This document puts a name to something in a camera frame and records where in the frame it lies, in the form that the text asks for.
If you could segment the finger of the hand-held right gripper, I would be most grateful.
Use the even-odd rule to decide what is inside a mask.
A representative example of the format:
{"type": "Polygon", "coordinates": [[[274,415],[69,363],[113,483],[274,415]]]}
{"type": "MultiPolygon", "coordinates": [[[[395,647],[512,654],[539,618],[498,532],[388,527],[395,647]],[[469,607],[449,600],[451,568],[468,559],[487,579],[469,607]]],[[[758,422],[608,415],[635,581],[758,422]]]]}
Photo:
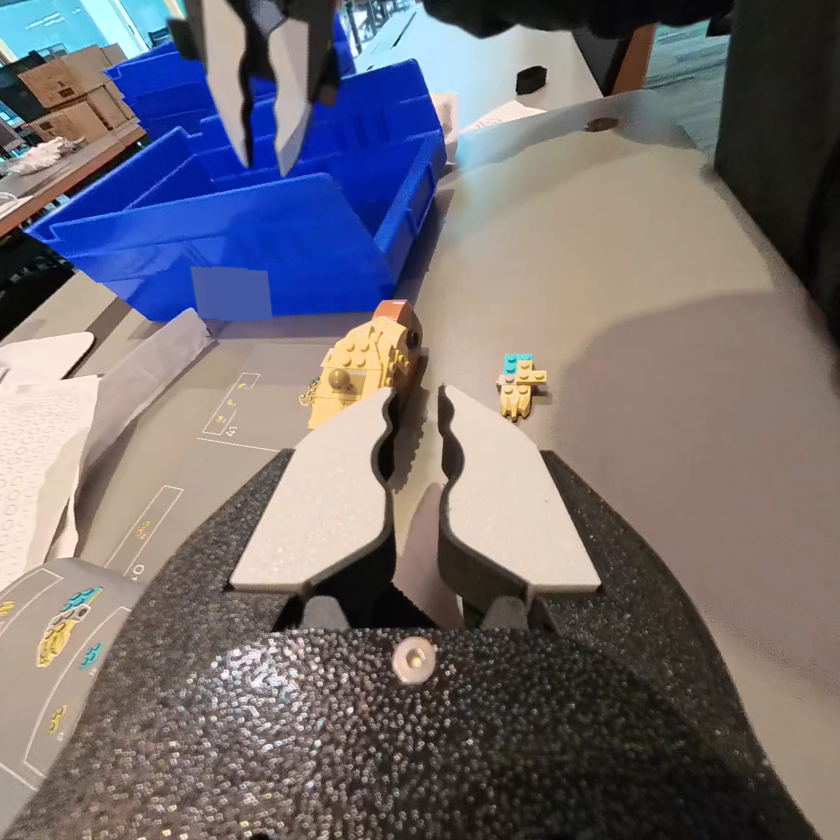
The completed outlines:
{"type": "Polygon", "coordinates": [[[249,31],[243,2],[187,1],[185,15],[227,138],[244,167],[253,164],[249,31]]]}
{"type": "Polygon", "coordinates": [[[287,19],[272,31],[276,82],[274,141],[278,169],[288,175],[301,152],[329,53],[329,28],[287,19]]]}

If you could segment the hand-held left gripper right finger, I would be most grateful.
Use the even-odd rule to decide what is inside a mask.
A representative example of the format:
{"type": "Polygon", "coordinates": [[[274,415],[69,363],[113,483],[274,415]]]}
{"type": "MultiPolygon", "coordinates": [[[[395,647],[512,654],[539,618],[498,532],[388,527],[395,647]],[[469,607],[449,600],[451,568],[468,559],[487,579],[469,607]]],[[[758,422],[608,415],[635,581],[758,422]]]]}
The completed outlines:
{"type": "Polygon", "coordinates": [[[588,595],[602,580],[536,444],[452,385],[437,394],[446,477],[437,565],[473,607],[588,595]]]}

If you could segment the wood-edged neighbouring desk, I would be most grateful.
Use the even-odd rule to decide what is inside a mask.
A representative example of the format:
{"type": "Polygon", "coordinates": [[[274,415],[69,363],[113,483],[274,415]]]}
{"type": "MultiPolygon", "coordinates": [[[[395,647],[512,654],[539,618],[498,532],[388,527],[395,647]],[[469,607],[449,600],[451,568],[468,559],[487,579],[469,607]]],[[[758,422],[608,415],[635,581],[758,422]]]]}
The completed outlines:
{"type": "Polygon", "coordinates": [[[42,171],[5,175],[2,193],[12,198],[2,201],[1,236],[27,226],[56,199],[70,196],[105,175],[138,151],[147,139],[147,133],[136,121],[127,122],[42,171]]]}

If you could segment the crumpled white plastic sheet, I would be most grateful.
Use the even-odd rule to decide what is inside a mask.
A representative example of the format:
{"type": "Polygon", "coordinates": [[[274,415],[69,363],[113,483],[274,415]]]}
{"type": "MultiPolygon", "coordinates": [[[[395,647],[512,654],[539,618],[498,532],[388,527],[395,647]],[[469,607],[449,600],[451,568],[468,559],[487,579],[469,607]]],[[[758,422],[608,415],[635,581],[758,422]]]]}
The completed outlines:
{"type": "Polygon", "coordinates": [[[7,175],[32,175],[48,170],[63,158],[84,148],[84,139],[58,137],[29,148],[24,154],[1,161],[1,177],[7,175]]]}

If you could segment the person's dark clothing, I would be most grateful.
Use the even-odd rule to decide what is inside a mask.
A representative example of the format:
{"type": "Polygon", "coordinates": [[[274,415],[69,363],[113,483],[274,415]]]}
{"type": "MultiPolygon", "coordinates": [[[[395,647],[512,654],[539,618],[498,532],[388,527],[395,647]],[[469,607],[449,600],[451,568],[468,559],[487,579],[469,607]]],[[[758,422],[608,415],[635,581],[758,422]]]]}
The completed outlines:
{"type": "Polygon", "coordinates": [[[839,313],[839,2],[736,2],[717,173],[828,328],[839,313]]]}

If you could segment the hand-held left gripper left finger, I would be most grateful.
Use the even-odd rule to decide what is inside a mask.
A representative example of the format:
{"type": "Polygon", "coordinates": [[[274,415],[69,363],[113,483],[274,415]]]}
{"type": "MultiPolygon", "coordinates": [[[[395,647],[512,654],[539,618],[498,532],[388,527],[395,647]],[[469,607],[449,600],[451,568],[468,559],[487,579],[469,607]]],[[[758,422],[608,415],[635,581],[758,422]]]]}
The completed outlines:
{"type": "Polygon", "coordinates": [[[389,582],[395,398],[383,387],[300,441],[230,575],[234,591],[302,594],[377,553],[389,582]]]}

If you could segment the brown wooden post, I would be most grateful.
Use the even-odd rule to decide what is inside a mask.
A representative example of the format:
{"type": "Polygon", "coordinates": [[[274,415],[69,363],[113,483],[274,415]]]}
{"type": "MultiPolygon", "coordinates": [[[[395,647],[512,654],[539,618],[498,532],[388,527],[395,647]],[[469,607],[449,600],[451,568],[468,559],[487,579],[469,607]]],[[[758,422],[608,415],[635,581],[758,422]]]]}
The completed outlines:
{"type": "Polygon", "coordinates": [[[637,28],[629,39],[612,87],[612,95],[644,88],[657,27],[656,24],[650,24],[637,28]]]}

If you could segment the white paper sheet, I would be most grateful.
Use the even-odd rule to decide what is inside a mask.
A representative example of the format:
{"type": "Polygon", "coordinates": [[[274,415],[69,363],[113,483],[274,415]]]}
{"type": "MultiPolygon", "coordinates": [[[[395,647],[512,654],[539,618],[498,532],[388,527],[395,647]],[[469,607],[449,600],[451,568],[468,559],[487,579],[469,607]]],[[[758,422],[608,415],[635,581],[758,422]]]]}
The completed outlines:
{"type": "MultiPolygon", "coordinates": [[[[458,94],[452,92],[433,92],[430,96],[437,118],[444,132],[446,162],[448,165],[452,165],[455,163],[460,135],[458,126],[459,97],[458,94]]],[[[517,121],[542,113],[545,113],[545,111],[540,108],[532,108],[519,101],[511,100],[478,118],[477,121],[467,126],[465,132],[472,132],[493,125],[517,121]]]]}

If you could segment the brown cardboard box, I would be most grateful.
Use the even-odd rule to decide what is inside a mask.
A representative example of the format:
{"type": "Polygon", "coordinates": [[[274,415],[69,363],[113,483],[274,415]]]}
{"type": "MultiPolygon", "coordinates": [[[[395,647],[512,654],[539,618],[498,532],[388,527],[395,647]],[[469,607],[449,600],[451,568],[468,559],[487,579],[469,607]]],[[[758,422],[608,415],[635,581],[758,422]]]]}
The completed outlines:
{"type": "Polygon", "coordinates": [[[45,109],[57,109],[104,88],[111,81],[104,71],[126,59],[119,45],[92,45],[51,59],[18,78],[45,109]]]}
{"type": "Polygon", "coordinates": [[[65,138],[90,144],[131,121],[137,122],[137,115],[116,86],[107,80],[105,85],[61,108],[53,108],[45,116],[27,123],[25,128],[42,141],[65,138]]]}

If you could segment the plain white paper bag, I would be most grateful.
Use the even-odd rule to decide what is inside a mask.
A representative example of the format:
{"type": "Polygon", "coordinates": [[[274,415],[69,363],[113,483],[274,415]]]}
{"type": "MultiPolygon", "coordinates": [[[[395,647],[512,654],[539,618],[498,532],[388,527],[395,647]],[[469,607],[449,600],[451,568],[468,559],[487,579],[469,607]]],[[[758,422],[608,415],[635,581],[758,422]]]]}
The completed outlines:
{"type": "Polygon", "coordinates": [[[5,344],[1,348],[1,385],[63,380],[88,356],[94,343],[94,335],[85,331],[5,344]]]}
{"type": "Polygon", "coordinates": [[[95,464],[212,342],[204,320],[194,309],[186,309],[104,374],[99,379],[84,466],[95,464]]]}

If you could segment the grey instruction booklet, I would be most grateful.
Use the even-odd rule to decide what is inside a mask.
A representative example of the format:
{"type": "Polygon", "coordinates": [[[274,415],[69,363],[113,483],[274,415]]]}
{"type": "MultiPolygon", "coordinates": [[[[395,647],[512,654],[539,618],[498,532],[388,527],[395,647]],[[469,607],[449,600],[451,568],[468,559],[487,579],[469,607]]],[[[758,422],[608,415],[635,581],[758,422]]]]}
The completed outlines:
{"type": "Polygon", "coordinates": [[[306,432],[290,318],[229,323],[103,455],[77,547],[2,588],[2,826],[72,738],[116,636],[186,538],[306,432]]]}

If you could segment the blue plastic bin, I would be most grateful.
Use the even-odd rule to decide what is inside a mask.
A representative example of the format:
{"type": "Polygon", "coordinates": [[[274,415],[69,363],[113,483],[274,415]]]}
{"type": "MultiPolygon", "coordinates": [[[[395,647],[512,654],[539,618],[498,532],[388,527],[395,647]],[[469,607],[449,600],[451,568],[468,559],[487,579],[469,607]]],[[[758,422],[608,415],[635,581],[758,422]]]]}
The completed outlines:
{"type": "Polygon", "coordinates": [[[176,128],[191,135],[202,133],[203,121],[217,117],[203,65],[183,58],[173,43],[126,59],[103,73],[151,140],[176,128]]]}
{"type": "Polygon", "coordinates": [[[396,288],[446,163],[419,65],[344,79],[337,103],[313,110],[288,175],[277,168],[271,98],[257,102],[252,125],[248,168],[219,117],[187,137],[204,175],[186,211],[192,267],[265,275],[275,314],[374,309],[396,288]]]}
{"type": "Polygon", "coordinates": [[[411,143],[211,173],[175,129],[37,223],[33,236],[151,321],[200,311],[194,269],[267,277],[268,318],[373,309],[394,283],[375,243],[415,155],[411,143]]]}

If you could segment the tan and teal brick assembly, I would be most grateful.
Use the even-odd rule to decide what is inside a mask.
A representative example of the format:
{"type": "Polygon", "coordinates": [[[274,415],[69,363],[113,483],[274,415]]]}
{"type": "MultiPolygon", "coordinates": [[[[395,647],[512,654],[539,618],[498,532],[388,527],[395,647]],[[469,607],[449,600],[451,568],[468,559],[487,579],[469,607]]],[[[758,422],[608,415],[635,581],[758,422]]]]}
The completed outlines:
{"type": "Polygon", "coordinates": [[[500,414],[517,423],[531,414],[533,397],[548,391],[548,374],[534,365],[533,353],[507,353],[497,390],[500,414]]]}

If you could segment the tan brick model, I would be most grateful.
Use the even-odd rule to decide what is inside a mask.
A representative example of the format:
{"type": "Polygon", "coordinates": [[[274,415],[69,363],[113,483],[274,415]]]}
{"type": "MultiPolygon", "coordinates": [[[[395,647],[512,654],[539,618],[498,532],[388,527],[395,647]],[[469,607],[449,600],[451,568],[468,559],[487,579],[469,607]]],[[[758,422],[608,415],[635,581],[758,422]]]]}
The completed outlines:
{"type": "Polygon", "coordinates": [[[392,388],[401,404],[419,373],[423,328],[412,304],[382,301],[370,320],[352,328],[326,353],[320,376],[300,403],[310,406],[308,430],[381,388],[392,388]]]}

